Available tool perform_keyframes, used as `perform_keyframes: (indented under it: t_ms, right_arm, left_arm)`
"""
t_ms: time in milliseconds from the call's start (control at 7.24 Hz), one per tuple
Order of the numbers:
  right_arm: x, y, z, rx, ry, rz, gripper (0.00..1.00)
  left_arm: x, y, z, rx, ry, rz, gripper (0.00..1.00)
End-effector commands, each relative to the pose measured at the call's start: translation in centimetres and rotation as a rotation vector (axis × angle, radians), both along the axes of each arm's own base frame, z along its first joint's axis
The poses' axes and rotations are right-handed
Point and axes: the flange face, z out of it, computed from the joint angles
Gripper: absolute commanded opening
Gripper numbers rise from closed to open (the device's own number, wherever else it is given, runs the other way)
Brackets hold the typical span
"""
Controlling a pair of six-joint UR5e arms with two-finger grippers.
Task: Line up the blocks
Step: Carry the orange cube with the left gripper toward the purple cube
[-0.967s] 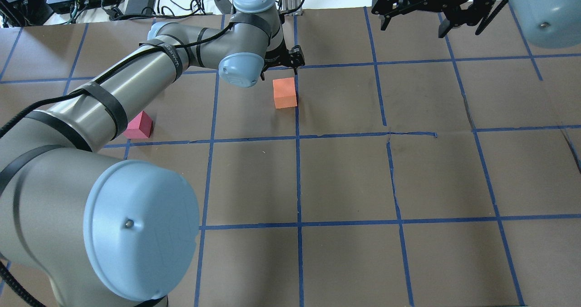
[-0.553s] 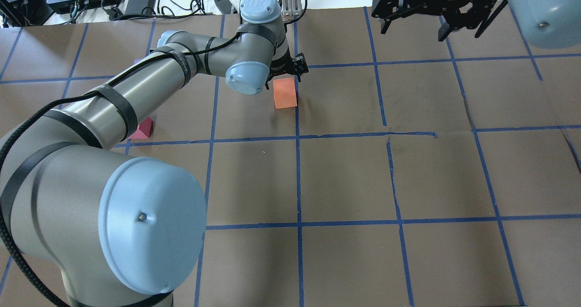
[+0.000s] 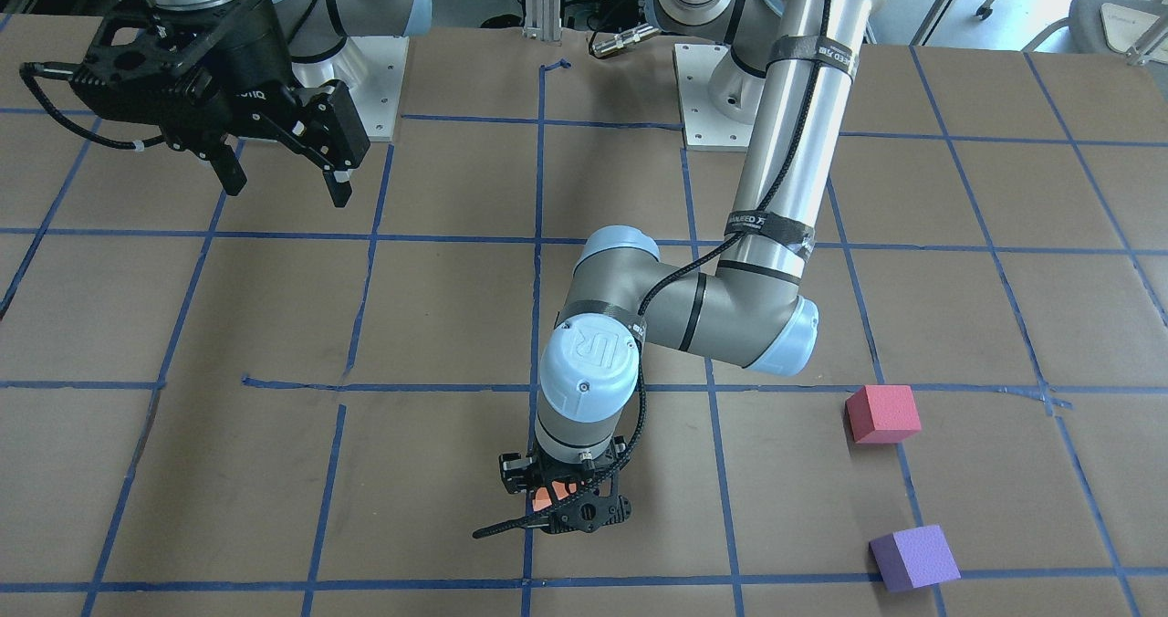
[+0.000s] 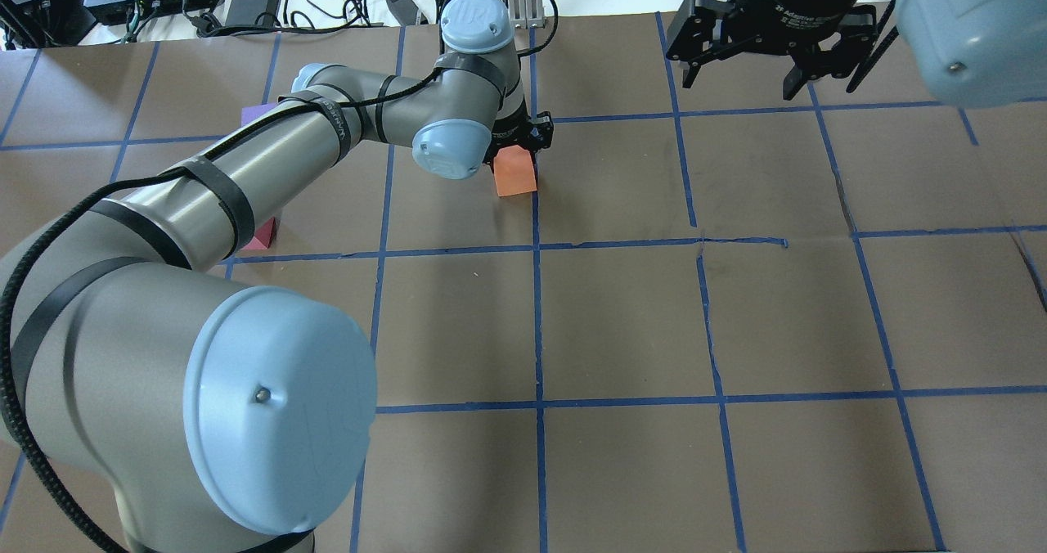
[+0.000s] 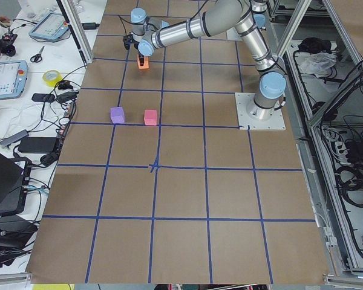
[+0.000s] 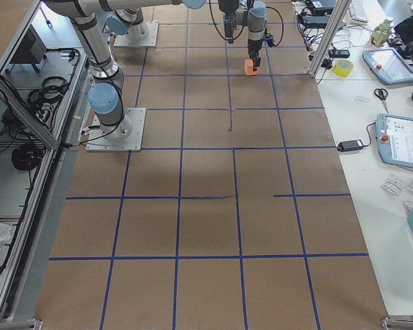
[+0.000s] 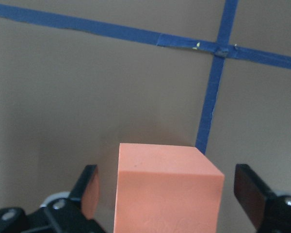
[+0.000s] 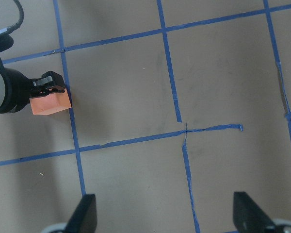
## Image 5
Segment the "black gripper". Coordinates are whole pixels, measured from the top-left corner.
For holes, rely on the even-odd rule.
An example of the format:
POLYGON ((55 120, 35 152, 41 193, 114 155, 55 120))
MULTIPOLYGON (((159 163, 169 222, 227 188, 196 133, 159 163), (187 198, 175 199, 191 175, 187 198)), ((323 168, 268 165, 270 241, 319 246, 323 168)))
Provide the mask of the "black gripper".
MULTIPOLYGON (((134 42, 133 45, 134 45, 134 48, 139 53, 139 43, 134 42)), ((138 54, 138 64, 139 64, 139 66, 143 66, 145 64, 145 57, 140 53, 138 54)))

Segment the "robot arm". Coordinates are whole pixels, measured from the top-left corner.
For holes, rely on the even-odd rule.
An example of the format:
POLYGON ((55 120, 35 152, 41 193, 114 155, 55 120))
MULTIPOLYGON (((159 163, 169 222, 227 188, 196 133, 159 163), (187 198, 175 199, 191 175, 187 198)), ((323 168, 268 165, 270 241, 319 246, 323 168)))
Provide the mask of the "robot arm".
POLYGON ((198 39, 212 37, 234 28, 245 43, 260 74, 257 93, 247 104, 246 112, 257 120, 268 120, 286 88, 283 65, 271 52, 253 17, 250 1, 217 1, 209 10, 183 22, 170 25, 150 17, 142 8, 131 11, 131 36, 143 56, 151 56, 156 49, 198 39))

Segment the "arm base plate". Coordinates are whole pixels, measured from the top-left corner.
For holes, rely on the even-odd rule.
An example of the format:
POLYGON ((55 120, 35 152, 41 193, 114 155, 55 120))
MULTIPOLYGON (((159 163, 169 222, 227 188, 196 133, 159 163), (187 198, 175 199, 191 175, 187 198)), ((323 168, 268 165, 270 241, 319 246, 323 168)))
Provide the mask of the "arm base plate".
POLYGON ((231 28, 226 31, 227 41, 243 41, 243 37, 239 35, 235 28, 231 28))
POLYGON ((254 93, 236 92, 238 127, 246 131, 284 131, 286 125, 279 101, 271 109, 261 109, 254 102, 254 93))

